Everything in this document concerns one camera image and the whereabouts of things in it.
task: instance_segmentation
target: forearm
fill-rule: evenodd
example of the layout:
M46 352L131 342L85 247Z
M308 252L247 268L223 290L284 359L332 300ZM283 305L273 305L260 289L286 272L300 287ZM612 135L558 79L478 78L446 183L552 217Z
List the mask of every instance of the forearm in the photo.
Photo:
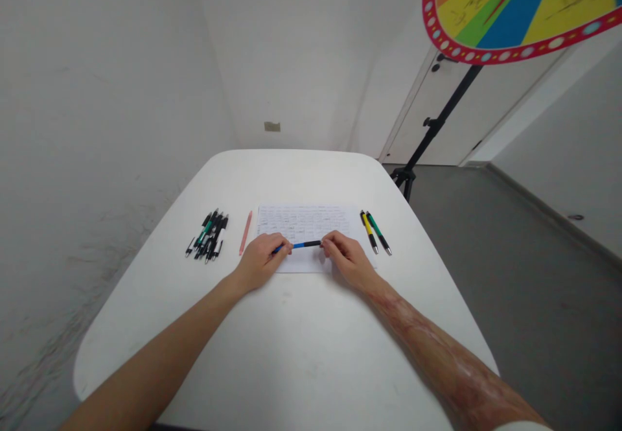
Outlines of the forearm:
M229 277L220 281L93 392L62 431L140 430L150 426L242 295Z
M377 277L363 290L467 429L544 420L499 376Z

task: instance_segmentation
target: sleeve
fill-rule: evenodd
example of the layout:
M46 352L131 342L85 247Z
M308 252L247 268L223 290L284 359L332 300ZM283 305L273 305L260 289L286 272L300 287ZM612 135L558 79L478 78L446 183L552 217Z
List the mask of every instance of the sleeve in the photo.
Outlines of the sleeve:
M551 429L532 421L515 421L495 428L494 431L551 431Z

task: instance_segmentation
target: black pole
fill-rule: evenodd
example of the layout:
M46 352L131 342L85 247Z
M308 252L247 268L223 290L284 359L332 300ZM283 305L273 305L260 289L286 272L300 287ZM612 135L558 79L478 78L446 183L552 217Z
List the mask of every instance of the black pole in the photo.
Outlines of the black pole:
M471 85L471 83L473 83L481 69L481 65L471 65L471 67L466 72L465 77L462 78L462 81L460 81L460 84L455 89L447 104L445 104L445 107L441 111L439 117L434 120L426 119L423 122L423 126L429 126L429 129L426 132L423 140L417 147L415 153L410 157L408 163L404 167L395 169L391 174L391 178L395 180L395 184L398 188L402 186L402 183L406 182L406 186L404 187L404 197L406 198L406 200L410 199L410 187L412 186L412 181L415 179L413 167L421 158L434 137L438 134L439 131L441 131L441 128L445 124L445 120L447 120L462 96L465 94L465 92L467 92L468 87Z

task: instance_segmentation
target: white door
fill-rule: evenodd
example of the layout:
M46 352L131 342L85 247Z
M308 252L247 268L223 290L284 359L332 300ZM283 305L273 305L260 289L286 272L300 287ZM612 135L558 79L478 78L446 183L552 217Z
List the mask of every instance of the white door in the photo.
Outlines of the white door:
M518 63L485 66L418 163L460 164L561 55L558 51ZM438 62L435 57L382 162L408 162L428 131L424 120L438 117L469 67L450 60Z

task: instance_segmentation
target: left hand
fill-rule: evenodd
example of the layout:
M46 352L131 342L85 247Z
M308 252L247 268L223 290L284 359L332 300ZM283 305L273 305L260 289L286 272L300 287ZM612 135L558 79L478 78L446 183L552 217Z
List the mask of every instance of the left hand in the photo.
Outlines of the left hand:
M278 253L272 252L282 246ZM292 254L292 245L280 233L263 233L251 241L242 255L242 260L231 273L236 286L245 294L263 286L288 254Z

